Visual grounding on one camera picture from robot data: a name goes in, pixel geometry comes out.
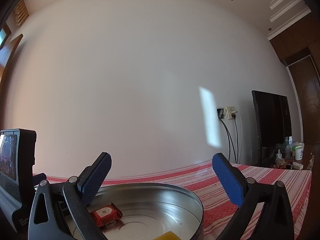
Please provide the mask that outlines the red snack packet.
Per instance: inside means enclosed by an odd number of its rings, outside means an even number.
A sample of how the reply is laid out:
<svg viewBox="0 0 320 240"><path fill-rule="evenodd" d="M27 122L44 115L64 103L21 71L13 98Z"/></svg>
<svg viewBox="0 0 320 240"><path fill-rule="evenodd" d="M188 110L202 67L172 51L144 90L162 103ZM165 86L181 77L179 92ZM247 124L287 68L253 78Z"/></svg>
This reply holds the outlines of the red snack packet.
<svg viewBox="0 0 320 240"><path fill-rule="evenodd" d="M119 208L116 207L114 203L106 205L96 211L90 213L97 227L103 227L110 224L116 220L120 220L123 213Z"/></svg>

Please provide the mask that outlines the blue round metal tin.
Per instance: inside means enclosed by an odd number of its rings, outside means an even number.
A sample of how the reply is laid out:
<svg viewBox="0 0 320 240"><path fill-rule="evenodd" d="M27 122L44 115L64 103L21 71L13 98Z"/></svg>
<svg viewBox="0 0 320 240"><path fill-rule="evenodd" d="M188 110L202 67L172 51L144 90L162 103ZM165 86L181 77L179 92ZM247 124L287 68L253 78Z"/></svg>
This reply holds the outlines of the blue round metal tin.
<svg viewBox="0 0 320 240"><path fill-rule="evenodd" d="M114 204L120 220L101 228L107 239L155 239L173 232L180 239L203 239L203 205L199 197L180 186L129 183L102 187L89 212Z"/></svg>

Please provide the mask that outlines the plain yellow sponge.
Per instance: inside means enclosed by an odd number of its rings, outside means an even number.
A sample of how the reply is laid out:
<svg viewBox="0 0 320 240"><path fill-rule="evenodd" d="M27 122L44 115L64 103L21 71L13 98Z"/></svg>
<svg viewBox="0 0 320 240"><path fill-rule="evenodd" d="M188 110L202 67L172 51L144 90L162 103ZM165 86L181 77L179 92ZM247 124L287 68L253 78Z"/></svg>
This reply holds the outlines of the plain yellow sponge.
<svg viewBox="0 0 320 240"><path fill-rule="evenodd" d="M181 239L172 231L168 231L168 232L154 238L153 240L181 240Z"/></svg>

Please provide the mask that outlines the red white striped tablecloth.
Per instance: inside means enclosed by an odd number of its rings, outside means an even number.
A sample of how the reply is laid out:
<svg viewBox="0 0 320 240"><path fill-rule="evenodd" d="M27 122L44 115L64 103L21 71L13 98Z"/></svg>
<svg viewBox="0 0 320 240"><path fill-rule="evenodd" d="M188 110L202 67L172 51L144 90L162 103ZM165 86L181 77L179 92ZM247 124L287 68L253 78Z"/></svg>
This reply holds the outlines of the red white striped tablecloth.
<svg viewBox="0 0 320 240"><path fill-rule="evenodd" d="M198 196L182 187L161 183L131 183L103 187L102 183L111 169L111 157L86 167L80 176L73 176L64 183L40 182L29 219L29 239L72 239L60 202L67 209L76 229L83 239L105 239L88 212L89 206L104 203L116 205L161 203L180 207L196 218L202 227L204 211ZM257 182L245 177L232 166L223 154L215 154L212 168L229 200L237 210L219 234L219 239L240 239L247 229L255 208L263 204L261 214L251 234L251 239L294 239L294 222L286 187L282 181L274 184Z"/></svg>

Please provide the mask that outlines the white cup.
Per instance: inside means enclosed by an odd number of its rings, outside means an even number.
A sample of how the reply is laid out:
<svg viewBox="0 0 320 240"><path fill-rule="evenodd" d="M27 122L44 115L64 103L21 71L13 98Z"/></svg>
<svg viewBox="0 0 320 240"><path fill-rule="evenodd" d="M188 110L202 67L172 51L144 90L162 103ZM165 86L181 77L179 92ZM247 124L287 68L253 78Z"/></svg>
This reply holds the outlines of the white cup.
<svg viewBox="0 0 320 240"><path fill-rule="evenodd" d="M295 147L295 160L302 160L303 159L303 146L296 146Z"/></svg>

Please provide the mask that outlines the wooden door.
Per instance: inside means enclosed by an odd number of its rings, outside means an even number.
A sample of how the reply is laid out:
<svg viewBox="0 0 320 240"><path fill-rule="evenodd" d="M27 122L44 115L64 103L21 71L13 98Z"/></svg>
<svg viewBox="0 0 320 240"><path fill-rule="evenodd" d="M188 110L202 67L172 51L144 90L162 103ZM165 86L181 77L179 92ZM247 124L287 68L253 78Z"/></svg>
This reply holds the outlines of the wooden door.
<svg viewBox="0 0 320 240"><path fill-rule="evenodd" d="M20 44L21 39L23 38L23 34L18 35L8 44L6 44L0 51L0 64L1 64L1 88L3 86L3 82L6 76L6 72L8 70L8 65L10 64L12 57Z"/></svg>

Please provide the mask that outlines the clear spray bottle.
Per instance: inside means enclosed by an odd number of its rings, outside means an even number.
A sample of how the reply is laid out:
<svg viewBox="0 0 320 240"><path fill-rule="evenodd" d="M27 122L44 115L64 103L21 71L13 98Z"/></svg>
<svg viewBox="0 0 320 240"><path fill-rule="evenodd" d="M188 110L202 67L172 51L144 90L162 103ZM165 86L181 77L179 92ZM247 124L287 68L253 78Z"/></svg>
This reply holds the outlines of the clear spray bottle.
<svg viewBox="0 0 320 240"><path fill-rule="evenodd" d="M290 158L291 157L291 151L292 151L292 144L293 144L293 140L292 137L286 137L285 138L285 158Z"/></svg>

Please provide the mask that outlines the black monitor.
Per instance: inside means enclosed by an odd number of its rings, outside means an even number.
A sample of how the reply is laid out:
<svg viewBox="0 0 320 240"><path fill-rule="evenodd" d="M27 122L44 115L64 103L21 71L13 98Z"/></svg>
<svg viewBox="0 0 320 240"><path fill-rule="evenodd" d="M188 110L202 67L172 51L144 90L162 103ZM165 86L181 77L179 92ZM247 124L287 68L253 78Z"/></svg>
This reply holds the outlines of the black monitor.
<svg viewBox="0 0 320 240"><path fill-rule="evenodd" d="M258 129L258 164L270 166L277 153L283 153L292 135L286 96L252 90Z"/></svg>

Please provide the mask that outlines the yellow curtain valance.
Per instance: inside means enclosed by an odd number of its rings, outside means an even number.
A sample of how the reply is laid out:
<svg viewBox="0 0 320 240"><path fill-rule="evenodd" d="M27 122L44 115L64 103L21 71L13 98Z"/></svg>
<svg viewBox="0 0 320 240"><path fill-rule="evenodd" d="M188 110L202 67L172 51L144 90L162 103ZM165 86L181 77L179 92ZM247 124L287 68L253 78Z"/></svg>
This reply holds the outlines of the yellow curtain valance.
<svg viewBox="0 0 320 240"><path fill-rule="evenodd" d="M26 19L29 17L28 9L25 5L24 0L20 0L16 7L14 8L14 14L15 14L15 23L17 28L19 29L23 23L26 21Z"/></svg>

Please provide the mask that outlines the white wall power socket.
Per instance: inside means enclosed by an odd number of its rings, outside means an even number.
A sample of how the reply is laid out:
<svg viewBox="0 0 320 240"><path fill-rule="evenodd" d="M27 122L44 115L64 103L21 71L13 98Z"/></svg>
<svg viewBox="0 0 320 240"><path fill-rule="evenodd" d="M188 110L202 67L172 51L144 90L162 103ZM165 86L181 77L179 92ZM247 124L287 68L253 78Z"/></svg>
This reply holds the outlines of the white wall power socket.
<svg viewBox="0 0 320 240"><path fill-rule="evenodd" d="M223 108L217 108L217 116L219 119L235 119L235 115L238 111L235 110L234 106L227 106Z"/></svg>

